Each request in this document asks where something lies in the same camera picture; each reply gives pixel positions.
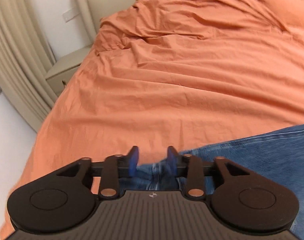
denim fabric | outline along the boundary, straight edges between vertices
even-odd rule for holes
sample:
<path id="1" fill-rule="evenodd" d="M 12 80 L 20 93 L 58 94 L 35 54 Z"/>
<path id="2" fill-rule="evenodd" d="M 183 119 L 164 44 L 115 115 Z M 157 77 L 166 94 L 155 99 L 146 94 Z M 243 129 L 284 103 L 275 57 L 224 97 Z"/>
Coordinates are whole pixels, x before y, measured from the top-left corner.
<path id="1" fill-rule="evenodd" d="M 304 125 L 208 145 L 180 154 L 184 153 L 207 161 L 212 161 L 215 156 L 224 156 L 292 190 L 299 200 L 300 209 L 291 231 L 304 240 Z M 213 193 L 211 178 L 206 178 L 205 184 L 207 193 Z M 122 190 L 174 190 L 183 185 L 184 179 L 176 180 L 169 174 L 165 161 L 139 166 L 135 178 L 121 180 Z"/>

curtain fold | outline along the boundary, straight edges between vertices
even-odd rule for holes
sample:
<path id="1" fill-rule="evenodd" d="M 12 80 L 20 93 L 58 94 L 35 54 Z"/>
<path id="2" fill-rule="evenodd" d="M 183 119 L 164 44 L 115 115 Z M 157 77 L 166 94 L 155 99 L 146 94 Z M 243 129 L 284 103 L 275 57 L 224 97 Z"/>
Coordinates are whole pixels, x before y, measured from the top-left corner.
<path id="1" fill-rule="evenodd" d="M 57 99 L 44 78 L 54 63 L 30 0 L 0 0 L 0 87 L 36 131 Z"/>

bed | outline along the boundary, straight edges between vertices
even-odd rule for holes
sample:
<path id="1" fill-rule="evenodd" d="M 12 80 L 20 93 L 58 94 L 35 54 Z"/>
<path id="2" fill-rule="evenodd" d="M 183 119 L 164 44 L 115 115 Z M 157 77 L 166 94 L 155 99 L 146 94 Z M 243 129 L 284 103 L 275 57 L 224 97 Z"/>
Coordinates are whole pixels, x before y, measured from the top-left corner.
<path id="1" fill-rule="evenodd" d="M 76 1 L 93 46 L 13 190 L 84 156 L 155 163 L 304 124 L 304 30 L 257 0 Z"/>

beige nightstand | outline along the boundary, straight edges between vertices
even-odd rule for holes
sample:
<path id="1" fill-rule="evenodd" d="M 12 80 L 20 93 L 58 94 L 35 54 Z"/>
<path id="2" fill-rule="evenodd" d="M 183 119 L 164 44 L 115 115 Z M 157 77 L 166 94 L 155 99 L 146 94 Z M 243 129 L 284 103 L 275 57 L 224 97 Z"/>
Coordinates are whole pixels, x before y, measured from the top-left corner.
<path id="1" fill-rule="evenodd" d="M 90 49 L 91 46 L 87 46 L 60 58 L 48 71 L 45 76 L 46 81 L 57 96 L 62 93 L 65 85 L 70 81 Z"/>

wall socket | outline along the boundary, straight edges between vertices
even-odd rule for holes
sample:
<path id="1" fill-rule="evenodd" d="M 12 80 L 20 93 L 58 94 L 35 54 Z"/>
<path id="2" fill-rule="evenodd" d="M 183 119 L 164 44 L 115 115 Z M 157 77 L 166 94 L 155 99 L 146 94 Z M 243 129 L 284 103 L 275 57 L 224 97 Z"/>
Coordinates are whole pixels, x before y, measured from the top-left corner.
<path id="1" fill-rule="evenodd" d="M 63 16 L 63 19 L 65 20 L 65 22 L 68 22 L 79 14 L 80 14 L 79 9 L 77 7 L 73 7 L 72 9 L 64 12 L 62 14 L 62 16 Z"/>

